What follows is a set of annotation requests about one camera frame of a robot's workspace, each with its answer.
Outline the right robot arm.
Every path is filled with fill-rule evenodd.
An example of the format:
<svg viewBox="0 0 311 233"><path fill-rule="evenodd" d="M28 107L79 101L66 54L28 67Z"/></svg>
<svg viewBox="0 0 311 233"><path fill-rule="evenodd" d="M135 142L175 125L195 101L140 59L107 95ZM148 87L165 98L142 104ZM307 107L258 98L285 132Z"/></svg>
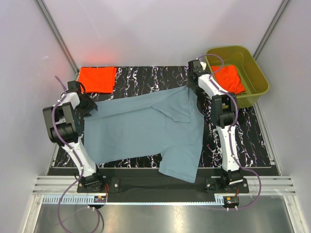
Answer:
<svg viewBox="0 0 311 233"><path fill-rule="evenodd" d="M224 90L198 59L188 62L188 77L211 99L210 118L220 138L222 173L213 189L235 193L243 182L235 141L235 125L238 116L236 95Z"/></svg>

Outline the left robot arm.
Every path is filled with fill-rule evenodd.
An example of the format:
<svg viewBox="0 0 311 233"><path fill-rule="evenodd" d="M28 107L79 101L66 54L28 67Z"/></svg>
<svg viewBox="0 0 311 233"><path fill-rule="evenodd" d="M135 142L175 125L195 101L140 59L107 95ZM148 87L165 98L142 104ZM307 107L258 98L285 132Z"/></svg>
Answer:
<svg viewBox="0 0 311 233"><path fill-rule="evenodd" d="M86 191L100 192L105 180L83 145L83 126L79 120L81 116L90 117L93 110L98 110L98 106L88 96L84 85L70 81L61 99L43 109L43 117L51 142L66 151L77 166L78 185Z"/></svg>

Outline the grey-blue t-shirt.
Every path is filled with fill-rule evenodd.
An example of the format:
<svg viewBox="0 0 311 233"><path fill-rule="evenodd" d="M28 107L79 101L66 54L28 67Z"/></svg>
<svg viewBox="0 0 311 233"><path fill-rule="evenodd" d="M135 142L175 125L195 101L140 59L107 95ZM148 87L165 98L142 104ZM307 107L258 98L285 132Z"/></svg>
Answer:
<svg viewBox="0 0 311 233"><path fill-rule="evenodd" d="M98 102L85 118L84 147L97 164L160 154L158 171L196 180L204 117L186 86Z"/></svg>

